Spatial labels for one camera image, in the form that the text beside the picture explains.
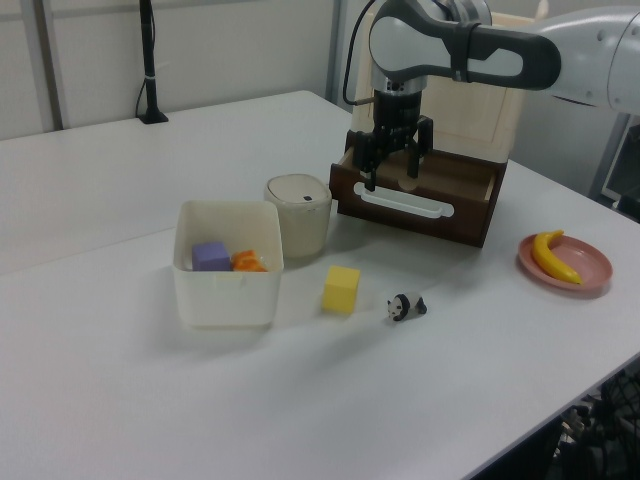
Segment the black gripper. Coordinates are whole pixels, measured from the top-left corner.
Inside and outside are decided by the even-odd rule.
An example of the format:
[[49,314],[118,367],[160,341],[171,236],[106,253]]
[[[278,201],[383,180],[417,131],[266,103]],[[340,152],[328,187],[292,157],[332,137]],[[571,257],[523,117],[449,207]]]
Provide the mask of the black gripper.
[[407,176],[416,179],[420,161],[433,148],[433,120],[420,115],[422,93],[392,95],[374,93],[373,132],[357,131],[351,135],[352,164],[364,178],[364,186],[374,192],[380,151],[399,151],[407,154]]

